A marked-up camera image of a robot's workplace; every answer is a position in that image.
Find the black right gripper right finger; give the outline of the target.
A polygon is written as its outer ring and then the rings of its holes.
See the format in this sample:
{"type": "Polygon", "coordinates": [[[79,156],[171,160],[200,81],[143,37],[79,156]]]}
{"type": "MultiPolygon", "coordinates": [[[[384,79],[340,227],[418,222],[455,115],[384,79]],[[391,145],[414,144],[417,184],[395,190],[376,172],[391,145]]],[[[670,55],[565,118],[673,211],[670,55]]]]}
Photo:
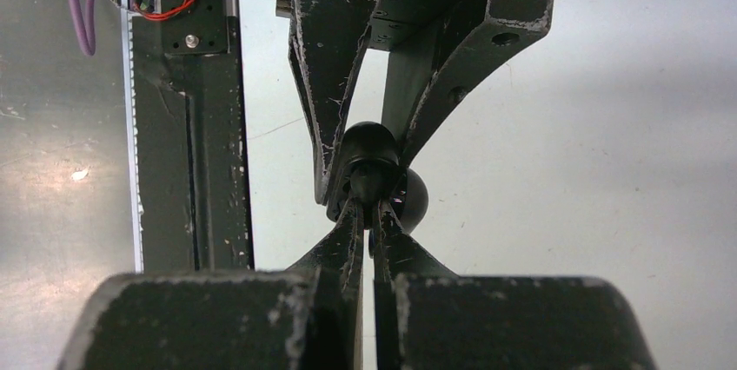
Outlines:
{"type": "Polygon", "coordinates": [[[653,369],[627,299],[593,276],[469,276],[372,209],[381,369],[653,369]]]}

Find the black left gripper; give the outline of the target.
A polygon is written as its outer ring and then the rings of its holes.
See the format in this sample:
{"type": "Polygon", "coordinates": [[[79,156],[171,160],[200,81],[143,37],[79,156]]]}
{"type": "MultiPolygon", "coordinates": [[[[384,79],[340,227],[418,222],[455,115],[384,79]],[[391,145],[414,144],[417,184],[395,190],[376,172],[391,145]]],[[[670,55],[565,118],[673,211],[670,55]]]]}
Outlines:
{"type": "Polygon", "coordinates": [[[393,49],[382,124],[408,166],[475,87],[549,32],[554,7],[554,0],[290,2],[290,67],[312,141],[319,204],[335,182],[368,45],[393,49]]]}

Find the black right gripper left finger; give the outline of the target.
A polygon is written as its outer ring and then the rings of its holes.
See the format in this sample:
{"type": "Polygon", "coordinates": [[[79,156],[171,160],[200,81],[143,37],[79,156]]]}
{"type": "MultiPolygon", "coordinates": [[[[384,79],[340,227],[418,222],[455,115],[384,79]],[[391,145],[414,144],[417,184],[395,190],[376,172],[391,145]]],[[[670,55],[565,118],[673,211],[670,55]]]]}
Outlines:
{"type": "Polygon", "coordinates": [[[359,369],[362,208],[283,271],[117,274],[83,307],[61,369],[359,369]]]}

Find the black round table grommet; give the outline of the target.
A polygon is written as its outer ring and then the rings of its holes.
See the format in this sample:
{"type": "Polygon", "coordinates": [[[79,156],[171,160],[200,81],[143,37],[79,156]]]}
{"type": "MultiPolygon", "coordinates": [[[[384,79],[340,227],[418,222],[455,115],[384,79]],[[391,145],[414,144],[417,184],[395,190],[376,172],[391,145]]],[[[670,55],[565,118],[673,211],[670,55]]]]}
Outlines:
{"type": "Polygon", "coordinates": [[[404,232],[412,233],[428,210],[428,189],[422,178],[399,160],[392,133],[377,122],[359,122],[343,136],[334,184],[327,199],[327,217],[337,221],[351,196],[363,204],[389,202],[404,232]]]}

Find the small black screw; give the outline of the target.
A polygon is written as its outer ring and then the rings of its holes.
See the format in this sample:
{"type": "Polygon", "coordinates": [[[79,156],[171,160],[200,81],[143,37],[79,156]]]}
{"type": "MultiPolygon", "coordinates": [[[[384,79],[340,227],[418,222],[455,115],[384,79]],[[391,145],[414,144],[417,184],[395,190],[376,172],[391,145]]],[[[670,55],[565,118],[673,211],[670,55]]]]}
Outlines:
{"type": "Polygon", "coordinates": [[[359,163],[352,171],[349,183],[351,193],[361,205],[371,205],[386,197],[390,191],[392,171],[378,162],[359,163]]]}

